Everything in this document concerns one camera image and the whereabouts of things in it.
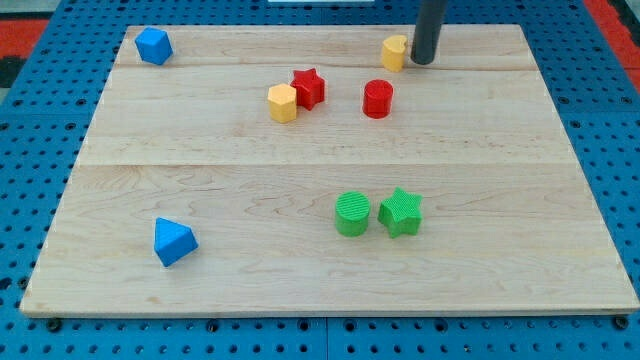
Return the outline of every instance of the green star block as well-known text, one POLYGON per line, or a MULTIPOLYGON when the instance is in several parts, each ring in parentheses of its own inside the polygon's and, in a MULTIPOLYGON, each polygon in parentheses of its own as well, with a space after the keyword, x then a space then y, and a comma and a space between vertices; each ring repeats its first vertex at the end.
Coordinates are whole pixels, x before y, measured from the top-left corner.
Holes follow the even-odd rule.
POLYGON ((369 199, 357 191, 349 191, 336 201, 336 229, 344 236, 359 236, 369 226, 369 199))
POLYGON ((399 187, 393 192, 393 196, 382 201, 378 221, 389 229, 392 239, 400 234, 418 233, 422 221, 421 201, 421 195, 409 194, 399 187))

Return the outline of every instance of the blue pegboard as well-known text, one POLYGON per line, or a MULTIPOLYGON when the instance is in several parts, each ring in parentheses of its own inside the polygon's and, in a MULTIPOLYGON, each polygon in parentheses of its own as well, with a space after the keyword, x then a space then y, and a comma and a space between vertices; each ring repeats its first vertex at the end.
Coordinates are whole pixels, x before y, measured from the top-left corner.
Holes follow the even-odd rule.
MULTIPOLYGON (((0 108, 0 357, 640 358, 640 316, 468 319, 27 319, 18 311, 128 25, 414 22, 373 7, 266 0, 64 0, 0 108)), ((578 1, 450 0, 448 23, 520 24, 633 284, 640 288, 640 100, 578 1)))

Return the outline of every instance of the yellow hexagon block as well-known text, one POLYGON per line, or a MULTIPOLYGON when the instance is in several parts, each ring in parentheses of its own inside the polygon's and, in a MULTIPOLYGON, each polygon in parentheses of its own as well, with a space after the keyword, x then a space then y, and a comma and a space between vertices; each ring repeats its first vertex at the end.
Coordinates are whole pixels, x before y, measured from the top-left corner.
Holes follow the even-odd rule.
POLYGON ((279 84, 269 88, 269 114, 279 123, 288 123, 298 116, 296 88, 279 84))
POLYGON ((382 42, 382 66, 393 72, 400 72, 404 67, 404 54, 407 53, 407 37, 394 35, 382 42))

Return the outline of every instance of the wood grain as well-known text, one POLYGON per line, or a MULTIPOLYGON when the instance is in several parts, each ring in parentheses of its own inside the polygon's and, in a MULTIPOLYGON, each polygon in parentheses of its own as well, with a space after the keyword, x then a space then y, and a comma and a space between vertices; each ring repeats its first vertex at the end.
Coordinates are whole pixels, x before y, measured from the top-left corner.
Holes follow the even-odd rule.
POLYGON ((406 26, 167 27, 143 64, 127 32, 29 287, 29 316, 610 314, 639 307, 516 26, 445 26, 436 62, 379 65, 406 26), (266 89, 315 66, 327 102, 270 120, 266 89), (391 118, 361 115, 372 78, 391 118), (415 237, 375 217, 395 186, 424 196, 415 237), (358 190, 370 226, 340 236, 358 190), (200 248, 165 269, 153 221, 200 248))

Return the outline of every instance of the blue block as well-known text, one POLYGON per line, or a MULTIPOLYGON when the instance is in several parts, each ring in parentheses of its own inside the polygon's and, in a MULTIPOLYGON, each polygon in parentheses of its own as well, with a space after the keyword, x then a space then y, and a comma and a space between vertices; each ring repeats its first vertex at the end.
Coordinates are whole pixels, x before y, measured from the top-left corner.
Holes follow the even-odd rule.
POLYGON ((169 35, 160 29, 148 27, 136 37, 136 47, 142 61, 162 65, 173 54, 169 35))
POLYGON ((198 248, 188 226, 163 218, 156 219, 156 239, 153 249, 165 267, 198 248))

